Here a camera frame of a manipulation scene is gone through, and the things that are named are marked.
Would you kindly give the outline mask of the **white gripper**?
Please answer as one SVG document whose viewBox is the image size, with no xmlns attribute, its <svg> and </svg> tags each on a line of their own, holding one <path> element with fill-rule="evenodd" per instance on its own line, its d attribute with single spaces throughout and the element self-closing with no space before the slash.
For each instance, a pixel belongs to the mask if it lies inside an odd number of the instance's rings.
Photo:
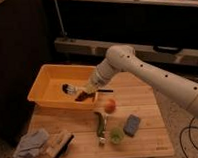
<svg viewBox="0 0 198 158">
<path fill-rule="evenodd" d="M 105 86 L 107 83 L 108 80 L 101 72 L 94 71 L 89 76 L 88 83 L 85 85 L 85 91 L 88 94 L 95 93 L 97 90 L 100 89 L 100 87 Z"/>
</svg>

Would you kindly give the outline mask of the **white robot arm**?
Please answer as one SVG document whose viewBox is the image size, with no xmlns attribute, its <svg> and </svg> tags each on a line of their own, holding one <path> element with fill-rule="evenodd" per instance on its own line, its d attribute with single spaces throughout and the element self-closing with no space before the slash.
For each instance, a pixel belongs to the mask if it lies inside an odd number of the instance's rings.
<svg viewBox="0 0 198 158">
<path fill-rule="evenodd" d="M 105 59 L 89 76 L 85 91 L 96 92 L 119 72 L 129 72 L 139 77 L 198 119 L 198 83 L 141 61 L 129 45 L 111 46 L 107 49 Z"/>
</svg>

